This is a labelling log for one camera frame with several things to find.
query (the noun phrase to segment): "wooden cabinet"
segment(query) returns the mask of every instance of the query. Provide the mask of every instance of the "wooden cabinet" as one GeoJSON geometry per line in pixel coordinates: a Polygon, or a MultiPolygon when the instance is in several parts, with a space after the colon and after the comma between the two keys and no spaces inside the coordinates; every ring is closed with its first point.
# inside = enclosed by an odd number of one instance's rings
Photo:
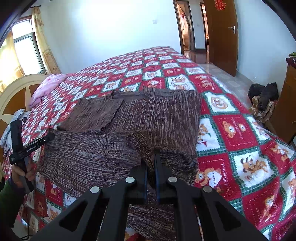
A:
{"type": "Polygon", "coordinates": [[[276,108],[270,118],[273,132],[285,142],[296,133],[296,68],[288,64],[287,75],[276,108]]]}

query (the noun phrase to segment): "bedspread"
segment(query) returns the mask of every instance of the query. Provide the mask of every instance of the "bedspread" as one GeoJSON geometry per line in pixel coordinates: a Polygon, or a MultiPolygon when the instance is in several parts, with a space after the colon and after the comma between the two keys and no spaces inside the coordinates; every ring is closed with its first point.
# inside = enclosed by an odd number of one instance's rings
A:
{"type": "MultiPolygon", "coordinates": [[[[295,152],[261,128],[218,79],[170,47],[116,56],[67,77],[31,110],[23,126],[24,144],[56,128],[80,98],[143,86],[202,93],[194,186],[210,185],[269,240],[280,240],[296,216],[295,152]]],[[[33,154],[35,166],[41,154],[41,149],[33,154]]],[[[7,179],[8,159],[3,169],[7,179]]],[[[36,190],[26,200],[30,226],[41,229],[74,200],[37,173],[36,190]]]]}

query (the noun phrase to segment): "tile floor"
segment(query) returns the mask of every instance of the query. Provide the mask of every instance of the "tile floor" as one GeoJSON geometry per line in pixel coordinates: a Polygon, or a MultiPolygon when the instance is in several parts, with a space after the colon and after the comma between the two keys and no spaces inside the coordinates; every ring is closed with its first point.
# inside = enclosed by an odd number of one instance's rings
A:
{"type": "Polygon", "coordinates": [[[206,72],[215,76],[218,80],[225,84],[225,86],[232,91],[237,98],[242,102],[247,108],[252,106],[251,101],[248,97],[248,91],[250,85],[253,84],[251,80],[237,73],[236,77],[231,76],[225,71],[221,70],[219,67],[209,63],[209,52],[207,51],[184,51],[184,55],[199,64],[206,72]]]}

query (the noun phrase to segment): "hand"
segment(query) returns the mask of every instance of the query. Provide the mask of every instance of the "hand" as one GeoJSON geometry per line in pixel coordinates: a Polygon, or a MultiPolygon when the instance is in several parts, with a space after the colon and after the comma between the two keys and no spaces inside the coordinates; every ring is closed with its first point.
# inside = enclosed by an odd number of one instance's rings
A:
{"type": "Polygon", "coordinates": [[[29,181],[34,180],[35,178],[35,172],[32,169],[32,159],[30,158],[28,165],[27,165],[27,173],[20,169],[17,165],[12,166],[12,173],[11,178],[13,182],[17,185],[18,188],[23,188],[23,184],[20,180],[20,176],[26,177],[29,181]]]}

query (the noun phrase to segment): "curtain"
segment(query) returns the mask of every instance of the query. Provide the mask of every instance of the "curtain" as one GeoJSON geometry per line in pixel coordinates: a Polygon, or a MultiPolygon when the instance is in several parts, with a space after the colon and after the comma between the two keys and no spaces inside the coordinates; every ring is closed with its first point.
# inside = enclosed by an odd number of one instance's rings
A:
{"type": "Polygon", "coordinates": [[[15,51],[12,31],[8,34],[0,48],[0,92],[25,73],[15,51]]]}
{"type": "Polygon", "coordinates": [[[46,38],[43,32],[43,22],[40,15],[39,7],[33,8],[32,13],[32,28],[36,36],[37,45],[39,52],[41,53],[41,58],[48,75],[50,74],[60,74],[61,71],[55,61],[55,58],[47,44],[46,38]]]}

